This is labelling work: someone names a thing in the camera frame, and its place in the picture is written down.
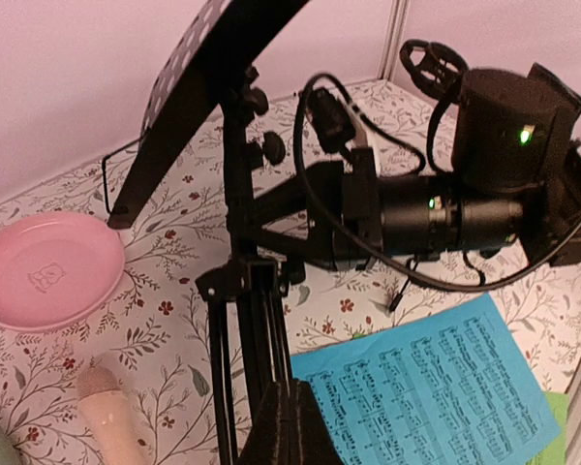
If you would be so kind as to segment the blue sheet music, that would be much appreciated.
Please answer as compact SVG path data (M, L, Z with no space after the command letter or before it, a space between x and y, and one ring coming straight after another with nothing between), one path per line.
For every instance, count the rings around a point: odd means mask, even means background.
M291 366L346 464L525 464L561 432L488 294Z

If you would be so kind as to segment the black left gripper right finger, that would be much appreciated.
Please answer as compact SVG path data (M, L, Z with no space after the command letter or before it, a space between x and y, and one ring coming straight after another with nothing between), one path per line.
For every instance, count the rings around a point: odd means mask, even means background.
M311 385L290 384L290 464L342 464Z

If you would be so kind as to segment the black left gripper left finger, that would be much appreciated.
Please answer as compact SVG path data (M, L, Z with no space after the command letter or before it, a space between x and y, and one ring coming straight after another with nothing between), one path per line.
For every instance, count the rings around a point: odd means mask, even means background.
M271 383L265 390L256 420L237 464L290 463L290 399L286 383Z

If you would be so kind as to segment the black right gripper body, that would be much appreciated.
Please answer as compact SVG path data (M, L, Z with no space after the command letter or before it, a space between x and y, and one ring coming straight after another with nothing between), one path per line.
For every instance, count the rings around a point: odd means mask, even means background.
M449 175L379 176L372 149L350 154L350 171L341 161L316 162L305 177L341 224L389 258L499 251L522 229L519 201L481 196Z

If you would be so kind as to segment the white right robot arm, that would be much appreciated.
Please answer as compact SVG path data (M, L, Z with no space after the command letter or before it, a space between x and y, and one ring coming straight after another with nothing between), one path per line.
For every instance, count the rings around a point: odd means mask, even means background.
M446 251L491 257L520 242L531 263L581 262L581 157L571 139L581 97L545 68L526 76L460 66L439 81L420 77L437 100L426 149L430 174L379 174L373 149L355 135L325 88L306 113L322 149L318 162L256 198L243 233L325 269L365 265L378 254L433 261ZM436 167L438 125L459 108L451 167Z

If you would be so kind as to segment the black tripod shock-mount stand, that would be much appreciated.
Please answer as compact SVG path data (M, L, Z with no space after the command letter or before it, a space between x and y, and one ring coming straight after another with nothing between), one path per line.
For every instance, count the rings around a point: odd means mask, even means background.
M469 70L461 55L438 42L407 40L399 58L415 87L434 100L440 100L456 79Z

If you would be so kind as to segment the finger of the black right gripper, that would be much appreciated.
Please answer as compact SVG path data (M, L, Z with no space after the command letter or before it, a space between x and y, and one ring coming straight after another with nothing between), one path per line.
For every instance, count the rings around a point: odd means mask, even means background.
M303 183L294 175L256 195L249 206L249 226L264 227L307 210Z
M247 230L241 237L254 242L259 247L288 258L301 260L306 264L327 271L338 271L331 242L327 242L323 238L308 237L302 239L261 228Z

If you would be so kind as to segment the pink toy microphone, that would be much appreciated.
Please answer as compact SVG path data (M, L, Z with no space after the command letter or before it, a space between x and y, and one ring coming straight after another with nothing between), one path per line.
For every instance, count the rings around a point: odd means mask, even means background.
M104 464L145 464L127 396L103 366L83 370L76 380L78 409L95 438Z

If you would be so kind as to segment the green sheet music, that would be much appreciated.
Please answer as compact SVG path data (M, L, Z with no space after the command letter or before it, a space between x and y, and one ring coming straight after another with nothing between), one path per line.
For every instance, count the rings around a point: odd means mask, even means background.
M566 393L544 392L561 433L545 449L534 456L528 465L565 465L566 464L566 436L567 413L569 397Z

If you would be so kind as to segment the black music stand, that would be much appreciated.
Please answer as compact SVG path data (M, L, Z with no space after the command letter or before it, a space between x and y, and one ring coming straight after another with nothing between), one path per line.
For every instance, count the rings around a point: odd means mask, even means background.
M295 379L286 335L285 286L304 273L298 261L262 258L241 235L249 226L253 171L263 162L281 162L285 145L268 135L264 146L246 131L268 110L255 86L256 58L302 9L299 1L209 1L182 36L158 74L143 116L138 155L114 202L108 225L129 228L175 160L215 110L222 112L223 177L229 233L229 261L197 281L207 305L212 391L219 457L236 461L244 445L236 438L230 378L228 306L237 307L240 343L252 426L267 387Z

